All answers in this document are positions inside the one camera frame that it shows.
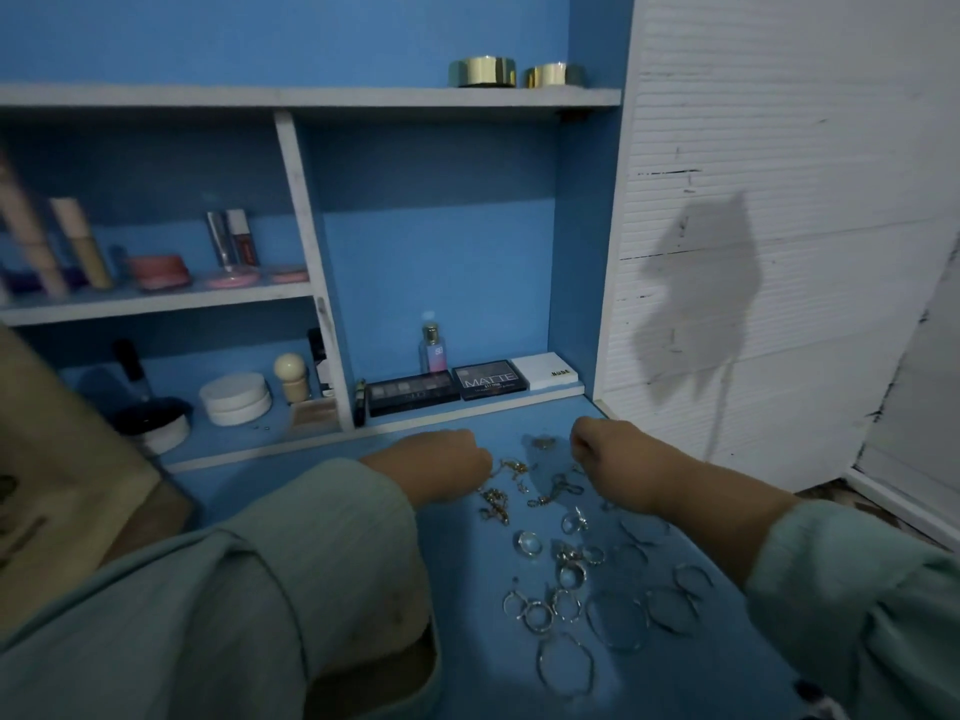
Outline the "person's right hand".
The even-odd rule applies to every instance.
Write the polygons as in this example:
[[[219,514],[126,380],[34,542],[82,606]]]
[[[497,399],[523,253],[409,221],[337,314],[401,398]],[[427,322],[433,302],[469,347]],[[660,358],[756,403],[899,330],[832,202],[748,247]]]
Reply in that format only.
[[[598,418],[601,439],[594,463],[578,463],[595,491],[630,512],[656,515],[665,486],[688,457],[633,423]]]

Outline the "person's left hand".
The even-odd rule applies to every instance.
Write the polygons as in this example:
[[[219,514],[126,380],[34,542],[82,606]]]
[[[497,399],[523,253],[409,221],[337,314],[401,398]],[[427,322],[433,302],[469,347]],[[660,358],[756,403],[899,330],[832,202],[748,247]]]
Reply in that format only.
[[[464,490],[464,433],[439,430],[406,436],[359,459],[395,483],[414,509],[449,503]]]

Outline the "person's right forearm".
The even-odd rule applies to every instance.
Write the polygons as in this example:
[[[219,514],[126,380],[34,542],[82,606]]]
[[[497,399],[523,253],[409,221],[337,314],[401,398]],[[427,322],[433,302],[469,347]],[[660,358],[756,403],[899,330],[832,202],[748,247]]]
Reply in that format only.
[[[655,511],[850,720],[960,720],[960,556],[673,449],[643,472]]]

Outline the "person's left forearm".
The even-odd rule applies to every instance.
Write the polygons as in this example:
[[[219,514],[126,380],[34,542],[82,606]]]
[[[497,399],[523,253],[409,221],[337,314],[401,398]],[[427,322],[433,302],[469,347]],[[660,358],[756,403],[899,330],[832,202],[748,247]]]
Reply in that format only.
[[[0,648],[0,720],[301,720],[325,669],[426,628],[413,459],[332,459],[100,569]]]

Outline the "white eyeshadow palette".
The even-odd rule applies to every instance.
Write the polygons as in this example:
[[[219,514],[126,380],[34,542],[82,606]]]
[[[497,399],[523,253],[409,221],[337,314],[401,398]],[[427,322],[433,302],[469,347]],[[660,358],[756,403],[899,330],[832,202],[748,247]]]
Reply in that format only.
[[[578,372],[555,352],[545,352],[510,360],[531,392],[543,391],[580,381]]]

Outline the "black eyeshadow palette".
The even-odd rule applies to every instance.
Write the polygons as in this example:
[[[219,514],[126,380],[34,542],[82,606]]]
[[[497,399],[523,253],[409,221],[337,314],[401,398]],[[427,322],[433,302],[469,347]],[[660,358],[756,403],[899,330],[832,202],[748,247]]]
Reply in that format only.
[[[463,401],[507,396],[530,388],[527,379],[509,360],[457,366],[451,375]]]

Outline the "dark clear-lid eyeshadow palette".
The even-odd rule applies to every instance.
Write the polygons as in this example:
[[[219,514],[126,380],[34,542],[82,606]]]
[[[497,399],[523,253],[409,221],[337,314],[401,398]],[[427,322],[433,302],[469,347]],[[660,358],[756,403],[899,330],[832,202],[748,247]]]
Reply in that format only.
[[[448,370],[366,384],[367,411],[374,419],[459,400]]]

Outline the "small clear perfume bottle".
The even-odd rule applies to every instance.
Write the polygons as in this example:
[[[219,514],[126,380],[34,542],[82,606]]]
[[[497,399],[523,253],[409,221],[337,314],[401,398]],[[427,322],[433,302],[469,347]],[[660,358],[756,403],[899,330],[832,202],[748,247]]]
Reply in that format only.
[[[447,346],[435,321],[421,326],[419,362],[422,374],[440,374],[449,370]]]

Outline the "beige flat box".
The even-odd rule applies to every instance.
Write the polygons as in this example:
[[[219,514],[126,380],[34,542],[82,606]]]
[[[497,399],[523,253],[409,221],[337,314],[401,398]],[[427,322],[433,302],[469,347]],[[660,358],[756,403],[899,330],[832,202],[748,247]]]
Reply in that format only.
[[[290,406],[287,432],[291,436],[324,435],[340,430],[337,400],[333,397],[308,399]]]

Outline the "spread of silver rings and hoops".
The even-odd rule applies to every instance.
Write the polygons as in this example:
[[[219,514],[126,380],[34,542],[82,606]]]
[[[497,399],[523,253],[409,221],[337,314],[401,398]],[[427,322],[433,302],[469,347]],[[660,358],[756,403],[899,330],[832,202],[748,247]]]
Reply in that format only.
[[[655,549],[671,537],[670,525],[657,518],[631,525],[621,517],[615,526],[603,532],[574,505],[559,520],[557,536],[523,530],[513,535],[519,556],[548,558],[553,579],[533,595],[513,577],[501,610],[534,638],[534,677],[562,702],[594,693],[599,650],[629,658],[646,649],[655,631],[693,636],[703,624],[702,605],[717,586],[709,569],[691,562],[670,566],[665,582],[645,583]]]

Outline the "black slim bottle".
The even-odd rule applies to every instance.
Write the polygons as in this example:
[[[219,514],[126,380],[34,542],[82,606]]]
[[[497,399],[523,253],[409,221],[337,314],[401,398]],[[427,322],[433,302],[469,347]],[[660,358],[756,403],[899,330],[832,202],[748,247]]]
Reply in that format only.
[[[314,364],[314,371],[318,381],[318,393],[322,398],[332,399],[335,396],[332,384],[330,360],[320,327],[313,327],[307,331],[307,339]]]

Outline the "beige round-top bottle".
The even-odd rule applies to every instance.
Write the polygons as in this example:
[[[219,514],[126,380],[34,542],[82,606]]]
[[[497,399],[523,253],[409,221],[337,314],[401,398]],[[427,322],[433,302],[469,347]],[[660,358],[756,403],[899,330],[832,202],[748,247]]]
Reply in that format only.
[[[288,404],[299,404],[310,399],[306,362],[300,354],[286,352],[278,355],[272,369]]]

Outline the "white round cream jar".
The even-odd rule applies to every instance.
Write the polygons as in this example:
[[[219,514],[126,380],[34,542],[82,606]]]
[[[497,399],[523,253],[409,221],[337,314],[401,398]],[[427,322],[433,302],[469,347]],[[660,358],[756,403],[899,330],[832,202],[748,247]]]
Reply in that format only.
[[[240,426],[265,416],[273,407],[266,378],[259,372],[236,372],[204,384],[199,401],[210,423]]]

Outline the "white ribbed cabinet panel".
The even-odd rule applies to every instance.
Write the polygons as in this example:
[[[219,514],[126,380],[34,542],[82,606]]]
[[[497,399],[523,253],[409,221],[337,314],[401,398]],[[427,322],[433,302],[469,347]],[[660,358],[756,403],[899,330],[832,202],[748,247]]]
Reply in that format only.
[[[592,397],[850,467],[960,232],[960,0],[635,0]]]

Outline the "large pink round compact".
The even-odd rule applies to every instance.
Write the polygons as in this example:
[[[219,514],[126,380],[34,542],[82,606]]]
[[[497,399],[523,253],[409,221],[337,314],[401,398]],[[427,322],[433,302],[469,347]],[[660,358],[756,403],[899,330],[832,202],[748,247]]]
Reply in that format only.
[[[204,285],[213,290],[236,290],[256,286],[261,272],[246,266],[224,267],[204,279]]]

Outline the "white wooden shelf unit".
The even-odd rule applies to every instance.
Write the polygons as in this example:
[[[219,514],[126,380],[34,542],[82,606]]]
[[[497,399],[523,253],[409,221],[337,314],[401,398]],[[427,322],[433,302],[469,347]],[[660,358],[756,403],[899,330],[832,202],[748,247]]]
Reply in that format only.
[[[193,409],[169,472],[545,404],[594,399],[617,187],[621,86],[251,87],[0,83],[0,146],[37,209],[75,198],[113,291],[37,295],[0,309],[66,384],[112,415],[134,399],[112,343],[131,340],[159,397]],[[208,211],[243,209],[259,284],[209,289],[219,271]],[[193,283],[144,291],[130,256],[178,254]],[[305,268],[309,283],[269,272]],[[354,385],[420,372],[422,323],[437,321],[448,368],[555,352],[573,385],[368,418]],[[287,432],[273,365],[325,343],[341,430]],[[225,375],[259,373],[272,407],[213,425],[199,398]]]

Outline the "black lidded powder jar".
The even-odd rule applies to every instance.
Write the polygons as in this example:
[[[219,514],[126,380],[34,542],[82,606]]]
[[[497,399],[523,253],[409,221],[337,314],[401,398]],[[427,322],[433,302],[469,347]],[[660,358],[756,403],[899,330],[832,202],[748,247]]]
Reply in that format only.
[[[187,440],[191,433],[192,411],[183,399],[155,397],[118,410],[109,421],[142,454],[156,458]]]

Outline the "red lip gloss tube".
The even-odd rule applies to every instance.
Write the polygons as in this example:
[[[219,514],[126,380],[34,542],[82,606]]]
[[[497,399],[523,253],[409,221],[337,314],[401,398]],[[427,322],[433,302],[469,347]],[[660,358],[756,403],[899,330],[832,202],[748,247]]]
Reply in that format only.
[[[231,236],[236,261],[244,266],[258,268],[259,257],[247,214],[243,209],[228,209],[225,222]]]

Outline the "silver lip gloss tube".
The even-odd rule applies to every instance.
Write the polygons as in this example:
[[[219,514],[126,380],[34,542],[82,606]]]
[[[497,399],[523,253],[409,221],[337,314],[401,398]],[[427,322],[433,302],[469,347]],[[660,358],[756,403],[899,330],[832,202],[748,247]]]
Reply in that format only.
[[[226,269],[236,264],[233,236],[220,211],[207,211],[205,221],[214,257],[219,267]]]

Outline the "black makeup brush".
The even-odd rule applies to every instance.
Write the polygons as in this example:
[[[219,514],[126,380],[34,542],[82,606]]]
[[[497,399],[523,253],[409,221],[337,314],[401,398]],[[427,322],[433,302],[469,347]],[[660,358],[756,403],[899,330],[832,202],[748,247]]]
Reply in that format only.
[[[135,344],[128,338],[118,338],[111,344],[115,360],[122,368],[135,398],[148,402],[154,398]]]

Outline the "small gold round lid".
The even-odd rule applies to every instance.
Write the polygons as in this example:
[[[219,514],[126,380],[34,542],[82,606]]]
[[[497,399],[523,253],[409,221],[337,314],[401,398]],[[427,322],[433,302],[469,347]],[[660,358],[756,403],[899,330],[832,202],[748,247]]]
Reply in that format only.
[[[569,62],[549,62],[528,68],[523,73],[523,87],[536,90],[547,87],[586,88],[583,66]]]

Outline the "pink round jar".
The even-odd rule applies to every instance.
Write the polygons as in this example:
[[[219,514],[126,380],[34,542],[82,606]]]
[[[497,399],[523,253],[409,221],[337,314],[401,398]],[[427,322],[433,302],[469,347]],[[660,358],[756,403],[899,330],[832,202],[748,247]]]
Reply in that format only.
[[[193,283],[179,254],[129,256],[126,266],[137,287],[144,292],[185,288]]]

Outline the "large gold round lid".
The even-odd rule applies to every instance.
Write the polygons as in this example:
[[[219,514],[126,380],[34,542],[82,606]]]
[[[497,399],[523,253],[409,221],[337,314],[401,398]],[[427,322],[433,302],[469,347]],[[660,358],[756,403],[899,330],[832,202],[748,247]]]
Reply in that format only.
[[[493,55],[454,60],[448,66],[448,85],[455,88],[517,88],[517,64],[510,57]]]

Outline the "short beige cosmetic tube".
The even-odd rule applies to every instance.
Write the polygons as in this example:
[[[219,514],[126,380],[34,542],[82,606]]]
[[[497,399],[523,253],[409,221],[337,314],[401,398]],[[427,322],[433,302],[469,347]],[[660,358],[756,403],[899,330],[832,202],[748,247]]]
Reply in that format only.
[[[107,267],[78,199],[75,197],[51,197],[49,198],[49,205],[78,260],[78,265],[89,286],[99,291],[114,289],[114,277]]]

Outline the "tall beige cosmetic tube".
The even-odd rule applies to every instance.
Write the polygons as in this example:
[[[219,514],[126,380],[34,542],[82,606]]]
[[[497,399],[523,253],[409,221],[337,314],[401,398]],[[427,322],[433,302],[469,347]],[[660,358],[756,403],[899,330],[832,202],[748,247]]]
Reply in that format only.
[[[69,296],[69,287],[47,239],[46,230],[17,172],[0,145],[0,216],[35,271],[43,291],[53,300]]]

